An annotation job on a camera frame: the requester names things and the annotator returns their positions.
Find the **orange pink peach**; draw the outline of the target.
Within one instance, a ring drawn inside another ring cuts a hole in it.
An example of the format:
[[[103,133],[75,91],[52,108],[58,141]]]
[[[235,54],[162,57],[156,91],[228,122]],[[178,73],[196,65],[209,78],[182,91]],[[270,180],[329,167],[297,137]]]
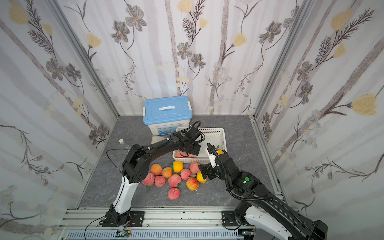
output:
[[[150,168],[150,172],[155,176],[160,176],[162,174],[162,166],[159,164],[153,164]]]

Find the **pink peach top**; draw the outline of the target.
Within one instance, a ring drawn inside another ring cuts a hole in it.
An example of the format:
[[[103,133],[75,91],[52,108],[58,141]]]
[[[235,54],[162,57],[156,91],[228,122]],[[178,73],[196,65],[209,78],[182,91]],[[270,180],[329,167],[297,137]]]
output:
[[[180,151],[176,151],[176,153],[175,153],[175,157],[176,157],[176,158],[184,158],[184,156],[181,154]]]

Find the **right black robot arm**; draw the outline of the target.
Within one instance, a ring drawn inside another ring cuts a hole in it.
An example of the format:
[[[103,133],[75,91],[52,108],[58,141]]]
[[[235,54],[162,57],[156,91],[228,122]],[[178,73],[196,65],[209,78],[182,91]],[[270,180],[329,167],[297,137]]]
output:
[[[278,240],[325,240],[328,226],[288,206],[253,174],[241,171],[226,151],[207,144],[210,163],[201,167],[204,178],[223,180],[227,192],[240,203],[235,219],[241,225],[264,230]]]

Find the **white perforated plastic basket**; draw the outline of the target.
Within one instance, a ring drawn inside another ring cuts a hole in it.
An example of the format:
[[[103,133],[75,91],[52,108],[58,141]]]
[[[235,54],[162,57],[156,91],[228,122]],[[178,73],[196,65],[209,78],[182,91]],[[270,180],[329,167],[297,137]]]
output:
[[[173,151],[172,157],[175,161],[181,161],[185,164],[190,164],[193,162],[198,162],[202,165],[210,163],[209,156],[206,152],[208,146],[207,143],[215,146],[218,150],[227,151],[227,141],[225,130],[223,128],[203,128],[200,127],[199,131],[202,132],[205,136],[205,140],[200,143],[201,149],[197,156],[192,156],[188,158],[183,158],[178,154],[179,151]]]

